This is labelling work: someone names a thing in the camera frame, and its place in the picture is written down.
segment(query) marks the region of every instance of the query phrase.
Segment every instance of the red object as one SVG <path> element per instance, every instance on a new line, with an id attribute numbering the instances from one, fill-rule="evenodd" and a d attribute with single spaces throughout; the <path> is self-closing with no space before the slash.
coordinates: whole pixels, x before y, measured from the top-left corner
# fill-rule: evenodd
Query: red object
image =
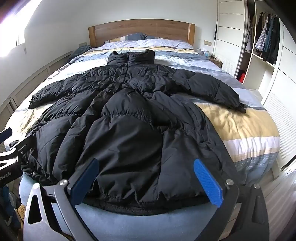
<path id="1" fill-rule="evenodd" d="M 239 82 L 243 82 L 244 81 L 244 77 L 245 77 L 246 73 L 242 73 L 241 77 L 239 78 Z"/>

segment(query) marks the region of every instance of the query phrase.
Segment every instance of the electrical outlet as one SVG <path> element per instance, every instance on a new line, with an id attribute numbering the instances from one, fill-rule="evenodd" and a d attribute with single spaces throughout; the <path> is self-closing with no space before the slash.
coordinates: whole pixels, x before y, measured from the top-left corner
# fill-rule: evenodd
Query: electrical outlet
<path id="1" fill-rule="evenodd" d="M 85 46 L 85 45 L 86 45 L 86 42 L 79 44 L 79 47 Z"/>
<path id="2" fill-rule="evenodd" d="M 209 42 L 209 41 L 204 41 L 204 45 L 208 45 L 208 46 L 212 46 L 212 42 Z"/>

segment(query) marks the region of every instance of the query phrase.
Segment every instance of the headboard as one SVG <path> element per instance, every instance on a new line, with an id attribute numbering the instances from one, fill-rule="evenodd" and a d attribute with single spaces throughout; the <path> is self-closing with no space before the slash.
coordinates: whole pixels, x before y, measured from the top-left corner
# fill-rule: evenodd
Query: headboard
<path id="1" fill-rule="evenodd" d="M 193 45 L 195 24 L 165 19 L 130 19 L 103 23 L 89 27 L 90 45 L 99 47 L 107 40 L 138 32 L 164 39 L 182 40 Z"/>

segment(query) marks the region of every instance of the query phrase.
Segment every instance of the bright window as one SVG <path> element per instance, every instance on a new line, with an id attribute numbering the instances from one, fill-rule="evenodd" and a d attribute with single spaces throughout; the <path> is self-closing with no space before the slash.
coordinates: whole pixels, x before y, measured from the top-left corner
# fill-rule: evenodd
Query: bright window
<path id="1" fill-rule="evenodd" d="M 42 0 L 31 0 L 17 14 L 10 15 L 0 24 L 0 56 L 25 42 L 25 28 Z"/>

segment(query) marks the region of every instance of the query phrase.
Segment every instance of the nightstand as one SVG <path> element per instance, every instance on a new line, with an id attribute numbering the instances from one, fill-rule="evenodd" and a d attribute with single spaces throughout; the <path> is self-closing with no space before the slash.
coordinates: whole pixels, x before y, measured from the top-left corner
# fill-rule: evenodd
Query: nightstand
<path id="1" fill-rule="evenodd" d="M 214 56 L 209 56 L 209 57 L 207 57 L 207 60 L 209 60 L 209 61 L 211 61 L 211 62 L 213 62 L 215 65 L 217 65 L 219 68 L 222 68 L 222 62 L 218 59 L 218 58 L 216 58 L 216 57 L 214 57 Z"/>

